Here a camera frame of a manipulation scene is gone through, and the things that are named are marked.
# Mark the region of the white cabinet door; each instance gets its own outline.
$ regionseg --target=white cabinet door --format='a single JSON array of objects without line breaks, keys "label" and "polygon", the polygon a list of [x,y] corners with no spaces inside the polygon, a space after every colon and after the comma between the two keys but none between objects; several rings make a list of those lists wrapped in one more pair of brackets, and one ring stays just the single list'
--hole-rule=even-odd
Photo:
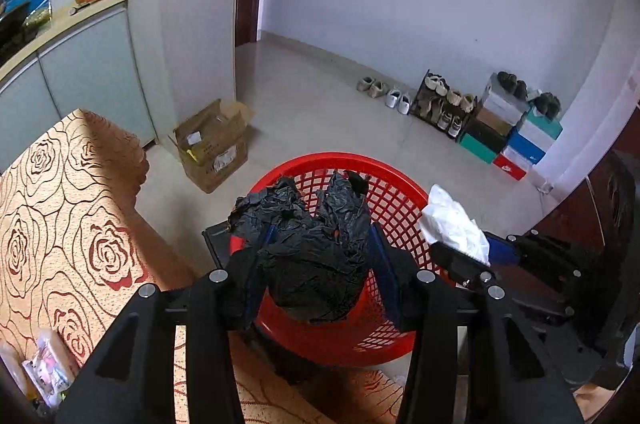
[{"label": "white cabinet door", "polygon": [[0,82],[0,173],[60,120],[35,56]]},{"label": "white cabinet door", "polygon": [[138,136],[156,136],[129,39],[127,12],[111,9],[40,53],[40,63],[60,113],[91,110]]}]

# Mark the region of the red shoe box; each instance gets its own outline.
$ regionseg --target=red shoe box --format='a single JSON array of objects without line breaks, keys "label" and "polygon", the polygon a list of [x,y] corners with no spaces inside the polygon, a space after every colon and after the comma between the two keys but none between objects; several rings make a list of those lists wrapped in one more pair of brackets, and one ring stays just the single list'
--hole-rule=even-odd
[{"label": "red shoe box", "polygon": [[516,180],[523,179],[532,167],[527,159],[518,155],[518,153],[509,146],[505,147],[505,149],[495,157],[494,165],[498,166],[502,171],[511,175]]}]

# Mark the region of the countertop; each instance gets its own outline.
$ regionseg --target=countertop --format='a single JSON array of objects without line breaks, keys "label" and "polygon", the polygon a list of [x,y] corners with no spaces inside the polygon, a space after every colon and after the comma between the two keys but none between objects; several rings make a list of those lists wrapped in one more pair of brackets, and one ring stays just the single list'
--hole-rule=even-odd
[{"label": "countertop", "polygon": [[111,8],[118,3],[122,3],[126,0],[100,0],[97,3],[89,5],[88,7],[76,12],[73,16],[70,16],[68,11],[72,7],[64,7],[58,10],[54,10],[53,19],[43,26],[35,39],[15,54],[0,68],[0,82],[9,75],[22,61],[27,57],[34,54],[36,50],[42,48],[45,44],[59,35],[64,34],[68,29],[73,26],[82,23],[92,16]]}]

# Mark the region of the tiled floor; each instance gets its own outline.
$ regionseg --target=tiled floor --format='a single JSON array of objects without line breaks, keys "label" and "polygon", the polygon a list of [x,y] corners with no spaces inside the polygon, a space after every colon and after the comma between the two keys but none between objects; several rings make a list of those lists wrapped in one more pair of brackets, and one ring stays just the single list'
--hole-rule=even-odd
[{"label": "tiled floor", "polygon": [[238,100],[256,111],[248,162],[206,195],[172,155],[154,147],[138,195],[140,214],[202,273],[211,262],[200,232],[226,219],[236,197],[263,174],[305,153],[361,153],[395,166],[427,192],[439,184],[498,235],[520,234],[555,207],[526,179],[514,181],[424,122],[385,107],[382,98],[357,92],[361,66],[273,38],[240,47],[236,59]]}]

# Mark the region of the open cardboard box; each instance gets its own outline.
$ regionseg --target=open cardboard box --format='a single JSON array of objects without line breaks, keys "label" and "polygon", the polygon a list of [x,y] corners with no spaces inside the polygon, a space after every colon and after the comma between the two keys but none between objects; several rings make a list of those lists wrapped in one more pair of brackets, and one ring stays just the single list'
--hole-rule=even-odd
[{"label": "open cardboard box", "polygon": [[[246,104],[217,99],[175,130],[180,161],[187,176],[210,193],[246,162],[246,128],[254,112]],[[200,132],[201,142],[187,137]]]}]

